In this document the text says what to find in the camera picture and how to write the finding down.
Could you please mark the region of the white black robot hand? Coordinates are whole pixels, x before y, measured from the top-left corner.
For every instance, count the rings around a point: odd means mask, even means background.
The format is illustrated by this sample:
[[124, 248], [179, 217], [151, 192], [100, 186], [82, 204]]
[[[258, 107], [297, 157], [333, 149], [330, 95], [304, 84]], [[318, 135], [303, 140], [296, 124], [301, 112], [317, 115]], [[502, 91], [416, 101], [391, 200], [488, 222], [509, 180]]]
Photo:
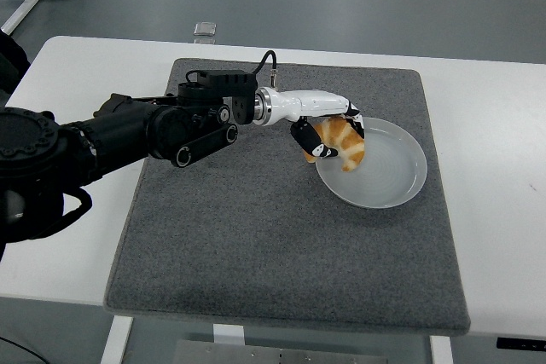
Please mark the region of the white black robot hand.
[[332, 143], [325, 142], [308, 118], [340, 119], [354, 130], [361, 140], [365, 137], [360, 111], [345, 97], [323, 90], [293, 90], [278, 92], [272, 88], [259, 91], [263, 108], [262, 118], [254, 123], [273, 125], [281, 119], [292, 122], [290, 132], [294, 140], [312, 158], [339, 155]]

